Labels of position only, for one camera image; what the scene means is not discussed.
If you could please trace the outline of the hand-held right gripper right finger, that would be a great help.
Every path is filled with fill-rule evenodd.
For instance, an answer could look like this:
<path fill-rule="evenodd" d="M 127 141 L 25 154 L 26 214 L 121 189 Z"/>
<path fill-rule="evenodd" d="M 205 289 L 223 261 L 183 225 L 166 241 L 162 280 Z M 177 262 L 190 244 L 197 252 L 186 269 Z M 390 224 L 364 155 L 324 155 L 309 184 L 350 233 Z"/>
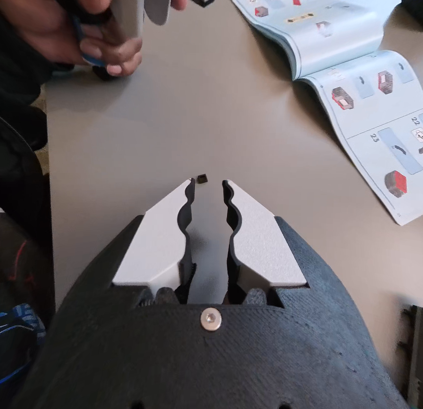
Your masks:
<path fill-rule="evenodd" d="M 226 221 L 232 229 L 227 300 L 241 304 L 253 289 L 299 288 L 307 280 L 276 216 L 231 180 L 223 181 Z"/>

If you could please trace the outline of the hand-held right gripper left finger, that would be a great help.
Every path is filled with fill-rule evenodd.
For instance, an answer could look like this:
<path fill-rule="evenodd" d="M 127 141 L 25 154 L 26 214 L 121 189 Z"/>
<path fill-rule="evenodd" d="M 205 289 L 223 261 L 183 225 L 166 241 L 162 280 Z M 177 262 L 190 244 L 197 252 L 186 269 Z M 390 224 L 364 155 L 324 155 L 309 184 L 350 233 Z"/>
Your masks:
<path fill-rule="evenodd" d="M 186 304 L 196 265 L 187 227 L 192 221 L 195 180 L 185 180 L 145 212 L 112 280 L 114 286 L 170 288 Z"/>

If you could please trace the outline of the person's left forearm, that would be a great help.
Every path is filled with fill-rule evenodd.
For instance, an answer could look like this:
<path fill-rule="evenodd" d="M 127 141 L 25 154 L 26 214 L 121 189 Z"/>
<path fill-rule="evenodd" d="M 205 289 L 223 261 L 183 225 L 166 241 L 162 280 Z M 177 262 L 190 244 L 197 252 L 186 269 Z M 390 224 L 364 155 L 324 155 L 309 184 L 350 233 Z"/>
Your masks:
<path fill-rule="evenodd" d="M 18 36 L 3 15 L 0 16 L 1 114 L 31 105 L 54 72 L 67 72 L 74 67 L 73 64 L 48 61 Z"/>

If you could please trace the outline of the grey desk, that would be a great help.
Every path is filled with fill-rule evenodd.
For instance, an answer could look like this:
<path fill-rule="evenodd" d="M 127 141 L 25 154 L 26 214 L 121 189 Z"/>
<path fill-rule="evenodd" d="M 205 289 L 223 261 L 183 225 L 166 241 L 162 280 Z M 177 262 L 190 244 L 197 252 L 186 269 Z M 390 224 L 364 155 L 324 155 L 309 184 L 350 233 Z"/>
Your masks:
<path fill-rule="evenodd" d="M 137 215 L 186 179 L 198 270 L 189 301 L 220 303 L 231 229 L 222 181 L 281 216 L 355 301 L 399 390 L 406 305 L 422 305 L 422 217 L 397 225 L 337 141 L 285 53 L 230 0 L 148 19 L 142 63 L 104 82 L 87 68 L 46 85 L 56 306 Z"/>

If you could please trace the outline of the person's left hand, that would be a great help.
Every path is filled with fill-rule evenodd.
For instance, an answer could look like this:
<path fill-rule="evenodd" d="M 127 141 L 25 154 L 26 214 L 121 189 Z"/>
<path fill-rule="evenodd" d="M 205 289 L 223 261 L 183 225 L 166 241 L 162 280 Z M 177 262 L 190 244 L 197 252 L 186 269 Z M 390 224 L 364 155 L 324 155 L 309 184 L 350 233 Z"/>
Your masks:
<path fill-rule="evenodd" d="M 114 19 L 103 27 L 83 27 L 85 38 L 78 42 L 56 0 L 0 0 L 0 8 L 18 36 L 52 63 L 83 65 L 86 54 L 117 77 L 133 74 L 141 63 L 142 39 L 124 35 Z"/>

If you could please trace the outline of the person's black clothing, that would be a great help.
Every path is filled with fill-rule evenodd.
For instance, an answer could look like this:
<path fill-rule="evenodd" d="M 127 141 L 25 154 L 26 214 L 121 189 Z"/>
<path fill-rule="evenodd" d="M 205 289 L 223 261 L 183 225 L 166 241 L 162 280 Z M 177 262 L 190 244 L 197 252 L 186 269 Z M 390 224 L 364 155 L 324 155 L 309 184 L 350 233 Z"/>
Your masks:
<path fill-rule="evenodd" d="M 1 112 L 1 408 L 21 389 L 55 312 L 47 142 L 36 107 Z"/>

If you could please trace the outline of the light blue instruction booklet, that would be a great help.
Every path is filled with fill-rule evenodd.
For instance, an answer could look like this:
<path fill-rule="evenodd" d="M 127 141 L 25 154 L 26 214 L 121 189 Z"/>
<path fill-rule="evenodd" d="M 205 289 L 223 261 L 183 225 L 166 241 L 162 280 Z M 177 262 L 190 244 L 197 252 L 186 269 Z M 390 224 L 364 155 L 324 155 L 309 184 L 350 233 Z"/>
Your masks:
<path fill-rule="evenodd" d="M 286 52 L 338 141 L 394 221 L 422 216 L 422 87 L 399 53 L 378 50 L 382 23 L 340 0 L 231 0 Z"/>

